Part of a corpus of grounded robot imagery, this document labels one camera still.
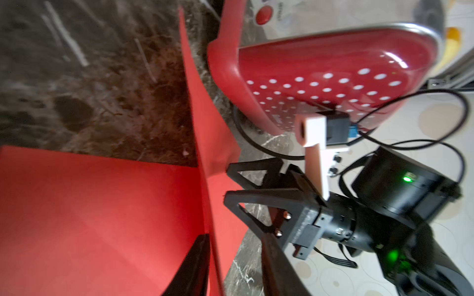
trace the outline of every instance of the black cable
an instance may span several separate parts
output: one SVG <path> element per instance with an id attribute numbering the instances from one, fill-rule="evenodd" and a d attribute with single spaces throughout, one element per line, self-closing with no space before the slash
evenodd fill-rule
<path id="1" fill-rule="evenodd" d="M 323 252 L 321 252 L 320 250 L 318 250 L 318 248 L 316 247 L 313 247 L 313 250 L 315 250 L 316 252 L 318 252 L 319 254 L 323 255 L 324 258 L 326 258 L 327 261 L 333 263 L 333 264 L 336 264 L 336 265 L 339 265 L 339 266 L 345 266 L 345 267 L 350 267 L 350 268 L 357 268 L 357 263 L 355 263 L 354 261 L 351 261 L 347 258 L 347 256 L 344 254 L 344 251 L 342 251 L 344 257 L 347 259 L 339 259 L 339 258 L 335 258 L 335 257 L 332 257 L 332 256 L 329 256 L 329 255 L 326 255 L 324 254 Z"/>
<path id="2" fill-rule="evenodd" d="M 436 142 L 437 140 L 431 140 L 431 139 L 416 139 L 416 140 L 407 140 L 407 141 L 401 141 L 401 142 L 396 142 L 396 143 L 393 143 L 392 145 L 399 145 L 399 144 L 405 144 L 405 143 L 412 143 L 412 142 L 431 142 L 431 143 L 434 143 Z M 454 153 L 456 153 L 456 155 L 459 157 L 459 160 L 460 160 L 460 163 L 461 163 L 461 171 L 459 172 L 459 177 L 457 177 L 457 183 L 461 183 L 464 179 L 464 176 L 465 176 L 465 173 L 466 173 L 466 160 L 463 156 L 463 154 L 454 146 L 448 144 L 448 143 L 445 143 L 445 142 L 438 142 L 438 144 L 441 144 L 443 146 L 446 146 L 448 147 L 449 149 L 451 149 L 452 151 L 454 151 Z M 358 160 L 356 161 L 359 161 L 360 159 L 366 157 L 366 156 L 369 156 L 370 154 L 374 153 L 376 150 L 374 151 L 371 151 L 369 153 L 367 153 L 366 155 L 360 157 Z M 352 170 L 352 169 L 355 169 L 355 168 L 350 168 L 348 169 L 349 167 L 351 167 L 355 162 L 349 164 L 343 171 L 337 173 L 336 175 L 333 175 L 331 176 L 331 178 L 335 178 L 337 176 L 340 176 L 342 174 L 345 174 L 347 173 L 349 170 Z"/>
<path id="3" fill-rule="evenodd" d="M 282 159 L 288 159 L 290 161 L 303 161 L 304 160 L 304 155 L 302 156 L 292 156 L 292 155 L 285 155 L 285 154 L 281 154 L 281 153 L 278 153 L 278 152 L 275 152 L 275 151 L 271 151 L 271 150 L 268 150 L 266 149 L 265 147 L 262 147 L 262 145 L 256 143 L 254 140 L 252 140 L 243 130 L 241 124 L 240 124 L 240 120 L 238 119 L 238 108 L 237 106 L 234 105 L 234 109 L 233 109 L 233 112 L 232 112 L 232 115 L 233 115 L 233 118 L 234 118 L 234 123 L 236 125 L 236 128 L 237 128 L 237 131 L 240 133 L 240 135 L 250 144 L 252 145 L 254 148 L 262 151 L 263 153 L 266 153 L 268 155 L 271 155 L 273 157 L 278 157 L 278 158 L 282 158 Z"/>
<path id="4" fill-rule="evenodd" d="M 361 119 L 359 119 L 356 122 L 356 124 L 358 125 L 360 122 L 362 122 L 364 119 L 366 119 L 367 117 L 369 117 L 373 113 L 378 112 L 378 111 L 380 111 L 381 109 L 383 109 L 387 106 L 390 106 L 390 105 L 398 103 L 402 100 L 409 99 L 409 98 L 412 98 L 414 96 L 425 94 L 425 93 L 448 93 L 448 94 L 451 94 L 451 95 L 457 97 L 461 101 L 461 103 L 464 105 L 464 113 L 461 116 L 461 119 L 459 120 L 458 124 L 449 133 L 447 133 L 443 137 L 441 137 L 437 140 L 433 140 L 433 142 L 431 142 L 430 144 L 426 144 L 426 145 L 414 146 L 414 147 L 396 147 L 395 145 L 399 144 L 399 143 L 395 143 L 395 144 L 391 144 L 391 145 L 390 144 L 385 144 L 385 143 L 382 143 L 382 142 L 370 137 L 370 134 L 375 131 L 375 129 L 372 129 L 372 130 L 370 130 L 368 132 L 365 132 L 365 133 L 362 133 L 362 132 L 359 131 L 360 137 L 358 137 L 357 139 L 354 139 L 350 142 L 347 142 L 346 145 L 347 146 L 352 146 L 352 145 L 360 142 L 363 139 L 367 139 L 367 140 L 369 140 L 373 143 L 376 143 L 380 146 L 383 146 L 383 147 L 391 148 L 391 149 L 394 149 L 394 150 L 406 150 L 406 151 L 408 151 L 408 150 L 419 150 L 419 149 L 428 148 L 428 147 L 431 147 L 431 146 L 434 146 L 436 144 L 441 143 L 443 140 L 446 140 L 448 137 L 450 137 L 451 135 L 456 133 L 466 123 L 466 121 L 469 117 L 469 113 L 470 113 L 469 102 L 467 101 L 465 96 L 463 96 L 462 94 L 460 94 L 456 91 L 453 91 L 453 90 L 443 90 L 443 89 L 440 89 L 440 90 L 420 90 L 420 91 L 417 91 L 417 92 L 412 93 L 410 95 L 406 95 L 406 96 L 403 96 L 403 97 L 396 98 L 396 99 L 394 99 L 390 102 L 387 102 L 387 103 L 383 104 L 382 106 L 378 107 L 377 109 L 374 109 L 371 112 L 367 113 L 365 116 L 363 116 Z M 304 155 L 302 155 L 302 156 L 292 156 L 292 155 L 277 153 L 275 151 L 271 151 L 269 149 L 266 149 L 266 148 L 262 147 L 260 144 L 256 143 L 254 140 L 252 140 L 245 133 L 245 131 L 243 130 L 243 128 L 241 126 L 240 120 L 238 118 L 238 108 L 235 105 L 234 105 L 234 108 L 233 108 L 233 119 L 234 119 L 234 123 L 235 123 L 236 128 L 237 128 L 237 131 L 254 148 L 262 151 L 263 153 L 271 155 L 273 157 L 278 157 L 278 158 L 287 159 L 287 160 L 291 160 L 291 161 L 302 161 L 302 160 L 304 160 Z"/>
<path id="5" fill-rule="evenodd" d="M 464 176 L 466 174 L 466 159 L 456 147 L 445 142 L 439 142 L 438 140 L 431 140 L 431 139 L 416 139 L 416 140 L 401 141 L 401 142 L 394 143 L 392 145 L 399 145 L 399 144 L 405 144 L 405 143 L 411 143 L 411 142 L 431 142 L 431 143 L 441 144 L 443 146 L 448 147 L 452 151 L 454 151 L 459 157 L 459 160 L 461 162 L 461 171 L 459 172 L 459 176 L 457 177 L 457 183 L 461 183 L 463 181 Z"/>
<path id="6" fill-rule="evenodd" d="M 434 146 L 436 144 L 439 144 L 440 142 L 442 142 L 443 140 L 446 140 L 448 137 L 452 136 L 454 133 L 456 133 L 467 121 L 468 117 L 469 117 L 469 113 L 470 113 L 470 107 L 469 107 L 469 102 L 467 101 L 466 97 L 463 96 L 462 94 L 456 92 L 456 91 L 453 91 L 453 90 L 420 90 L 420 91 L 417 91 L 415 93 L 412 93 L 410 95 L 407 95 L 407 96 L 403 96 L 403 97 L 399 97 L 399 98 L 396 98 L 390 102 L 387 102 L 385 104 L 383 104 L 381 107 L 375 109 L 375 110 L 372 110 L 371 112 L 367 113 L 365 116 L 363 116 L 361 119 L 359 119 L 359 121 L 356 122 L 356 124 L 359 124 L 361 121 L 363 121 L 364 119 L 366 119 L 367 117 L 369 117 L 370 115 L 372 115 L 373 113 L 375 112 L 378 112 L 380 111 L 381 109 L 387 107 L 387 106 L 390 106 L 392 104 L 395 104 L 395 103 L 398 103 L 402 100 L 405 100 L 405 99 L 409 99 L 411 97 L 414 97 L 414 96 L 417 96 L 417 95 L 421 95 L 421 94 L 425 94 L 425 93 L 448 93 L 448 94 L 451 94 L 455 97 L 457 97 L 461 103 L 463 104 L 464 106 L 464 113 L 463 115 L 461 116 L 461 119 L 459 120 L 459 122 L 457 123 L 457 125 L 449 132 L 447 133 L 446 135 L 442 136 L 441 138 L 437 139 L 437 140 L 434 140 L 432 143 L 430 144 L 426 144 L 426 145 L 420 145 L 420 146 L 413 146 L 413 147 L 396 147 L 394 146 L 394 144 L 385 144 L 385 143 L 382 143 L 372 137 L 370 137 L 367 133 L 362 133 L 362 132 L 359 132 L 359 135 L 361 137 L 363 137 L 364 139 L 367 139 L 375 144 L 378 144 L 380 146 L 383 146 L 383 147 L 387 147 L 387 148 L 391 148 L 391 149 L 394 149 L 394 150 L 419 150 L 419 149 L 424 149 L 424 148 L 428 148 L 428 147 L 431 147 L 431 146 Z"/>
<path id="7" fill-rule="evenodd" d="M 254 140 L 252 140 L 244 131 L 244 129 L 242 128 L 242 125 L 240 123 L 240 120 L 238 118 L 238 108 L 237 106 L 234 105 L 234 108 L 233 108 L 233 112 L 232 112 L 232 117 L 234 119 L 234 123 L 236 125 L 236 128 L 237 128 L 237 131 L 239 132 L 239 134 L 250 144 L 252 145 L 254 148 L 260 150 L 261 152 L 263 153 L 266 153 L 268 155 L 271 155 L 273 157 L 278 157 L 278 158 L 281 158 L 281 159 L 287 159 L 287 160 L 290 160 L 290 161 L 303 161 L 304 160 L 304 155 L 302 156 L 293 156 L 293 155 L 286 155 L 286 154 L 281 154 L 281 153 L 278 153 L 278 152 L 275 152 L 275 151 L 272 151 L 272 150 L 269 150 L 269 149 L 266 149 L 265 147 L 263 147 L 262 145 L 258 144 L 257 142 L 255 142 Z M 370 131 L 368 131 L 367 133 L 365 133 L 366 135 L 370 135 L 371 133 L 373 133 L 376 129 L 372 129 Z M 350 142 L 347 142 L 346 145 L 347 146 L 352 146 L 354 144 L 357 144 L 358 142 L 360 142 L 361 140 L 363 140 L 364 138 L 363 137 L 358 137 L 357 139 L 354 139 Z"/>

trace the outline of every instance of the appliance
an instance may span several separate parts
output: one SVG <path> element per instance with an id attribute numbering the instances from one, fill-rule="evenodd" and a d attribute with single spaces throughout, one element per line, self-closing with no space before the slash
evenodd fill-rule
<path id="1" fill-rule="evenodd" d="M 226 0 L 208 47 L 212 77 L 258 127 L 336 109 L 358 121 L 417 90 L 443 53 L 441 0 Z M 377 127 L 400 104 L 365 120 Z"/>

